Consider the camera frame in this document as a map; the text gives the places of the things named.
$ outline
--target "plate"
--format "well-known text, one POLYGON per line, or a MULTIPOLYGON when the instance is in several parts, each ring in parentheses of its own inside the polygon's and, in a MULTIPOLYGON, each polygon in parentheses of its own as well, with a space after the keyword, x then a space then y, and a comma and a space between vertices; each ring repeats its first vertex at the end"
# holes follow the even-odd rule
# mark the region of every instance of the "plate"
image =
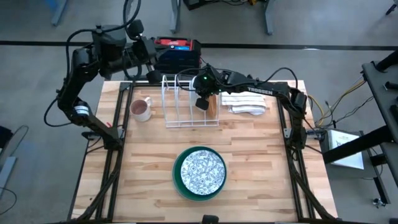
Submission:
POLYGON ((214 152, 198 150, 184 159, 180 174, 189 191, 198 195, 209 195, 217 191, 224 182, 225 166, 214 152))
POLYGON ((175 186, 177 192, 181 196, 183 196, 189 200, 193 200, 193 201, 197 201, 197 202, 209 200, 209 199, 215 197, 224 187, 224 184, 225 184, 226 178, 227 178, 226 166, 225 166, 225 162, 224 162, 223 158, 213 149, 210 149, 209 147, 204 147, 204 146, 195 146, 195 147, 191 147, 191 148, 183 151, 174 162, 172 176, 173 176, 173 183, 174 183, 174 186, 175 186), (224 167, 224 172, 223 172, 224 179, 223 179, 221 185, 213 193, 210 193, 207 195, 195 194, 191 190, 188 190, 188 188, 183 183, 182 176, 181 176, 184 160, 193 152, 202 151, 202 150, 210 151, 210 152, 214 153, 215 155, 217 155, 221 159, 221 161, 223 163, 223 167, 224 167))

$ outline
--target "battery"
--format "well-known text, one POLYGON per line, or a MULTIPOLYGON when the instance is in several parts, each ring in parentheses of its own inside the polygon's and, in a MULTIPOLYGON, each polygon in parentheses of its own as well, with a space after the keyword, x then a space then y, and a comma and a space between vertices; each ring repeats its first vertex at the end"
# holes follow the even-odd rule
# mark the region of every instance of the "battery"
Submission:
MULTIPOLYGON (((155 47, 164 49, 169 47, 168 51, 163 53, 155 69, 166 74, 176 74, 188 68, 201 67, 201 45, 197 40, 191 40, 178 37, 157 37, 155 47)), ((198 70, 183 72, 187 75, 197 75, 198 70)))

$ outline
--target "yellow cable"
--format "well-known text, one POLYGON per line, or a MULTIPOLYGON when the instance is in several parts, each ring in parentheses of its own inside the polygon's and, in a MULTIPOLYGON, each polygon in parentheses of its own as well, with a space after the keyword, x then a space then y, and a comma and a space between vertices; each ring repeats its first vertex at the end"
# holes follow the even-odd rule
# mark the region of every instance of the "yellow cable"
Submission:
POLYGON ((312 101, 314 101, 314 103, 317 105, 317 107, 319 108, 319 110, 321 111, 321 117, 323 117, 323 109, 322 107, 319 105, 318 101, 311 95, 308 96, 309 98, 311 98, 312 101))
POLYGON ((348 90, 346 90, 346 91, 336 100, 336 102, 335 102, 331 107, 329 107, 329 110, 328 110, 323 116, 321 116, 321 118, 318 120, 319 123, 317 124, 317 126, 322 125, 323 120, 325 119, 325 117, 327 117, 327 114, 328 114, 329 112, 331 112, 332 108, 337 104, 337 102, 339 102, 339 100, 340 100, 341 98, 343 98, 343 97, 346 96, 347 94, 349 94, 349 93, 353 92, 354 90, 356 90, 357 88, 359 88, 364 82, 365 82, 365 81, 362 80, 361 82, 359 82, 359 83, 353 85, 351 88, 349 88, 348 90))

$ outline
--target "patterned plate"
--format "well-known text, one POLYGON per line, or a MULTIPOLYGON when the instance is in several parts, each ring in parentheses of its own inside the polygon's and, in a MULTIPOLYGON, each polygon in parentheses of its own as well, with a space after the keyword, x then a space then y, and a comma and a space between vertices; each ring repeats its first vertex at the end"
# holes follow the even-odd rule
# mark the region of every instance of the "patterned plate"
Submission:
POLYGON ((224 171, 223 161, 214 152, 199 150, 191 153, 182 162, 181 178, 192 193, 209 195, 222 186, 224 171))

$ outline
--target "mug handle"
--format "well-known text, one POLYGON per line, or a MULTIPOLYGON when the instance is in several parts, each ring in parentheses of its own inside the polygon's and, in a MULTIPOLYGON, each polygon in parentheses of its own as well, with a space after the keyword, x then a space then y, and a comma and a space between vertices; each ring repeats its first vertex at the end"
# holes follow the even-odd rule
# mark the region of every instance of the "mug handle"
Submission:
POLYGON ((148 104, 148 106, 152 106, 152 104, 153 104, 153 101, 152 101, 151 97, 145 98, 144 101, 148 104))

